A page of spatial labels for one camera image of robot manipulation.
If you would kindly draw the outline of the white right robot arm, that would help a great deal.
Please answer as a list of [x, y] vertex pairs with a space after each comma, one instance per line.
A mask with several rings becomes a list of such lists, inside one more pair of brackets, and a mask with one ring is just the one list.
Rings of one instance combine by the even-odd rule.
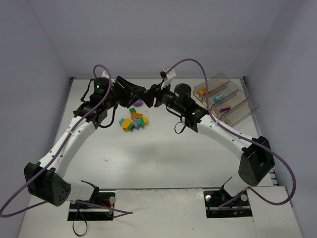
[[142, 92], [140, 98], [148, 107], [164, 104], [176, 111], [185, 126], [217, 141], [239, 159], [237, 173], [220, 189], [222, 196], [231, 198], [248, 187], [257, 186], [275, 165], [273, 155], [268, 152], [268, 140], [263, 136], [244, 135], [224, 122], [212, 119], [207, 109], [199, 106], [190, 94], [191, 87], [184, 83], [178, 84], [174, 91], [154, 84]]

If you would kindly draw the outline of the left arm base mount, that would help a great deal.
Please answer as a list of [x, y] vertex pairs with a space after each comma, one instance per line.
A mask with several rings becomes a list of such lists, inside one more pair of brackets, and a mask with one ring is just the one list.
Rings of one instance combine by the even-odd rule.
[[[97, 199], [91, 203], [114, 208], [115, 192], [100, 191]], [[114, 212], [106, 208], [99, 208], [92, 205], [70, 203], [67, 221], [112, 221]]]

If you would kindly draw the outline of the teal frog flower lego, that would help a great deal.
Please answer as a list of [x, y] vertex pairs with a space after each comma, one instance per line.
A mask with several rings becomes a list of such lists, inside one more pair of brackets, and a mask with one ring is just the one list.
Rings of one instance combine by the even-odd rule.
[[218, 103], [218, 102], [222, 101], [224, 98], [225, 98], [225, 95], [223, 93], [220, 93], [214, 97], [214, 102]]

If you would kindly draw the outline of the purple rounded lego brick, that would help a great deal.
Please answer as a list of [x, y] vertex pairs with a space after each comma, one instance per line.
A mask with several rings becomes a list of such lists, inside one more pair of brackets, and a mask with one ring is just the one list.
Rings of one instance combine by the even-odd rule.
[[133, 106], [134, 107], [141, 107], [143, 104], [144, 104], [144, 101], [139, 99], [133, 104]]

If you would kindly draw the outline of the orange lego plate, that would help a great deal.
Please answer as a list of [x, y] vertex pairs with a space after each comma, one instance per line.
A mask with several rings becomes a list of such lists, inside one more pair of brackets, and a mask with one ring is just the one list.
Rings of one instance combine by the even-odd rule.
[[143, 118], [143, 114], [140, 114], [140, 113], [132, 113], [132, 114], [131, 114], [131, 118], [140, 119], [140, 118]]

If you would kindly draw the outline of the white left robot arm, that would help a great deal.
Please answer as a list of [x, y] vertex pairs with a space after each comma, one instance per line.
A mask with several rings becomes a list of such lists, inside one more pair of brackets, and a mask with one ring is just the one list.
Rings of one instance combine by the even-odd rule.
[[42, 159], [24, 168], [29, 193], [56, 207], [66, 201], [90, 200], [96, 194], [96, 188], [85, 182], [66, 182], [63, 178], [66, 170], [86, 139], [107, 117], [109, 109], [118, 105], [128, 108], [146, 91], [120, 76], [115, 81], [96, 78], [90, 82], [94, 85], [93, 93], [87, 101], [81, 99], [65, 133]]

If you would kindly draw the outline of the yellow curved lego brick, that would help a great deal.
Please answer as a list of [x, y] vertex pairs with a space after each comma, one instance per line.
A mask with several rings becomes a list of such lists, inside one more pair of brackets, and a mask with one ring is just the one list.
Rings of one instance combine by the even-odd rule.
[[201, 89], [201, 90], [199, 91], [199, 93], [200, 93], [202, 96], [205, 95], [206, 92], [207, 92], [207, 89], [206, 89], [206, 88], [203, 88], [203, 89]]

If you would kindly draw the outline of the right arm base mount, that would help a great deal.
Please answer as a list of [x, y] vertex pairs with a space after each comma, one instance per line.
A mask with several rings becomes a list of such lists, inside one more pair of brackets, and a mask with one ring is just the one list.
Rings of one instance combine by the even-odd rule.
[[247, 192], [240, 192], [234, 200], [222, 195], [219, 190], [204, 190], [204, 203], [206, 217], [208, 219], [216, 218], [242, 218], [252, 217], [253, 213]]

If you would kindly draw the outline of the purple butterfly lego brick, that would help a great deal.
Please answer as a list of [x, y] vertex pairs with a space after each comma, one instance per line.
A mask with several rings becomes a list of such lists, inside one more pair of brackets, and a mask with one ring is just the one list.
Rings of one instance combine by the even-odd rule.
[[220, 112], [227, 112], [231, 109], [230, 105], [224, 105], [220, 108]]

